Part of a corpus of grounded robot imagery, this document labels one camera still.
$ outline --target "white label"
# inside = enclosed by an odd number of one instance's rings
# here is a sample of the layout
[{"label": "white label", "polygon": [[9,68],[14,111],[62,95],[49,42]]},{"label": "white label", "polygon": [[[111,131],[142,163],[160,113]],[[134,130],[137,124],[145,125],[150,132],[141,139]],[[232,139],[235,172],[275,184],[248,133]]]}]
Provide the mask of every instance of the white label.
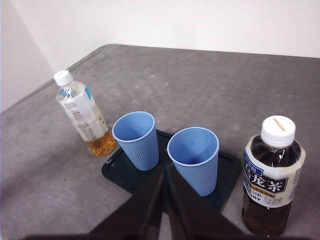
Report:
[{"label": "white label", "polygon": [[76,97],[59,103],[85,142],[93,142],[108,131],[106,121],[87,86]]},{"label": "white label", "polygon": [[248,196],[267,208],[279,208],[294,198],[306,152],[301,147],[299,160],[288,167],[271,167],[258,161],[251,152],[253,136],[245,147],[243,185]]}]

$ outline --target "dark green tray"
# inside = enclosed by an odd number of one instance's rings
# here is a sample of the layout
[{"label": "dark green tray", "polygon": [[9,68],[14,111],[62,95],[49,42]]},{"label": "dark green tray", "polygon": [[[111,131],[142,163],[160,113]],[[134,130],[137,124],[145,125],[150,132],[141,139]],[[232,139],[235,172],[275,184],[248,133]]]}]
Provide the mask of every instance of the dark green tray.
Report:
[{"label": "dark green tray", "polygon": [[[163,167],[171,164],[172,161],[167,153],[167,145],[171,134],[157,130],[157,140],[159,147],[159,163]],[[219,151],[218,153],[218,173],[215,190],[208,196],[204,196],[215,209],[221,211],[225,202],[229,198],[232,189],[237,182],[241,169],[240,160],[228,153]],[[130,193],[135,190],[146,180],[146,178],[154,171],[140,171],[131,163],[128,156],[120,147],[102,166],[102,175],[119,185]],[[164,197],[163,211],[167,212],[167,198]]]}]

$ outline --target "white bottle cap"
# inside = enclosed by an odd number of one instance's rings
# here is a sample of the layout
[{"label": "white bottle cap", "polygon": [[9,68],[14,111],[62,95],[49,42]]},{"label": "white bottle cap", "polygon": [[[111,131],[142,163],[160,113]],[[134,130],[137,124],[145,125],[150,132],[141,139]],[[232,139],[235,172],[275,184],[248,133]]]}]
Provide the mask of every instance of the white bottle cap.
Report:
[{"label": "white bottle cap", "polygon": [[274,147],[290,146],[295,140],[296,125],[286,116],[269,116],[262,123],[262,140]]},{"label": "white bottle cap", "polygon": [[53,79],[55,80],[55,83],[61,87],[68,85],[72,82],[74,77],[70,74],[68,70],[62,70],[58,71],[54,76]]}]

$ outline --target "gray surface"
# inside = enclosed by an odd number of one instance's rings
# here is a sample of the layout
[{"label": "gray surface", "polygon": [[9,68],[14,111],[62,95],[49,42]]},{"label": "gray surface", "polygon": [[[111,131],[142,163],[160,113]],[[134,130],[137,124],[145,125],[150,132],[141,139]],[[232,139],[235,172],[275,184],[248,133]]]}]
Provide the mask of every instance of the gray surface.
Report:
[{"label": "gray surface", "polygon": [[[242,158],[264,118],[285,115],[307,157],[284,235],[320,235],[320,59],[106,45],[70,68],[86,83],[111,127],[148,111],[158,129],[213,130],[220,149]],[[52,82],[1,116],[1,237],[86,233],[130,194],[104,179],[96,158],[56,102]],[[241,220],[242,178],[223,215]],[[171,239],[163,216],[160,239]]]}]

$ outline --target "ribbed cup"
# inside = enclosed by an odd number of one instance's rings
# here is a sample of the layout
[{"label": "ribbed cup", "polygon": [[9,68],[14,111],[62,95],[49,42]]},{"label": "ribbed cup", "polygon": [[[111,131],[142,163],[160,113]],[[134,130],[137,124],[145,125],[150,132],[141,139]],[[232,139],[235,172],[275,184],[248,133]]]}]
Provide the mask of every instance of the ribbed cup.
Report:
[{"label": "ribbed cup", "polygon": [[218,151],[218,137],[203,127],[189,127],[177,132],[167,146],[177,171],[202,197],[216,188]]},{"label": "ribbed cup", "polygon": [[135,111],[122,116],[115,122],[112,135],[137,169],[148,171],[158,164],[156,125],[150,113]]}]

